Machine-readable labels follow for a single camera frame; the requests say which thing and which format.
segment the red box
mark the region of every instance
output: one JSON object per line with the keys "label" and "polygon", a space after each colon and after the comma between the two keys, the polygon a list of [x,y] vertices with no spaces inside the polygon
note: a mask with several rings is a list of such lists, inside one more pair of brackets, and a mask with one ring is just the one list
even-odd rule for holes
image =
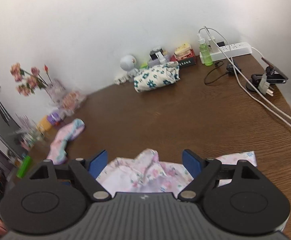
{"label": "red box", "polygon": [[179,63],[180,68],[192,66],[197,63],[197,59],[195,57],[193,49],[191,49],[191,54],[180,59],[176,59],[175,55],[173,54],[170,61],[177,61]]}

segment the gray ribbed panel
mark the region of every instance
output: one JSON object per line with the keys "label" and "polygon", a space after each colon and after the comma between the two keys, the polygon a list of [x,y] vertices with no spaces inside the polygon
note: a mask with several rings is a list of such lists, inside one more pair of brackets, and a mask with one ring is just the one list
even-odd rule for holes
{"label": "gray ribbed panel", "polygon": [[[177,201],[172,193],[117,193],[95,203],[87,215],[67,230],[49,236],[22,236],[10,231],[4,240],[251,240],[211,225],[193,203]],[[276,232],[256,240],[287,240]]]}

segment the floral cloth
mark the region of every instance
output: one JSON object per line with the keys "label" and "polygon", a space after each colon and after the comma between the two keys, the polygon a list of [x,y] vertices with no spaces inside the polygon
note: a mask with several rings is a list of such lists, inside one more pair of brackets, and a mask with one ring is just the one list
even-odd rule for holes
{"label": "floral cloth", "polygon": [[[223,164],[237,164],[245,159],[256,166],[254,152],[236,153],[218,157]],[[135,159],[116,158],[110,162],[96,180],[112,195],[116,192],[172,192],[175,197],[193,177],[182,164],[159,162],[159,154],[147,149]],[[231,182],[220,180],[219,186]]]}
{"label": "floral cloth", "polygon": [[137,92],[142,92],[173,84],[180,80],[179,70],[177,61],[147,67],[134,78],[134,88]]}

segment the power adapter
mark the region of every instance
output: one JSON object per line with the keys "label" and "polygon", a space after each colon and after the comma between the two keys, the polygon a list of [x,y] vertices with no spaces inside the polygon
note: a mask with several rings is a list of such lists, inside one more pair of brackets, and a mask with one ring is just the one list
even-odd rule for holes
{"label": "power adapter", "polygon": [[[237,62],[235,60],[233,60],[233,63],[234,65],[241,71],[241,69],[239,68],[239,65],[237,64]],[[227,66],[226,66],[226,70],[227,70],[227,73],[230,74],[230,75],[235,75],[234,74],[234,69],[233,69],[233,66],[231,63],[228,63]]]}

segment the black cable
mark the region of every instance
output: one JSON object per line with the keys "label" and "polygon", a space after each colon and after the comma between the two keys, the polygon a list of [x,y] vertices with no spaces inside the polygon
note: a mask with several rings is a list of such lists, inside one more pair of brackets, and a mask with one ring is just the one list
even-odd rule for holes
{"label": "black cable", "polygon": [[217,79],[215,79],[215,80],[213,80],[213,81],[211,81],[211,82],[206,82],[207,77],[209,76],[209,74],[210,74],[212,71],[215,71],[216,69],[218,69],[219,67],[221,67],[223,64],[224,64],[223,61],[217,61],[217,62],[214,63],[215,68],[212,69],[212,70],[211,70],[211,71],[206,75],[206,77],[204,78],[204,84],[205,84],[205,85],[212,84],[213,82],[217,81],[219,78],[225,76],[225,75],[228,73],[228,72],[225,72],[224,74],[222,74],[221,76],[219,76]]}

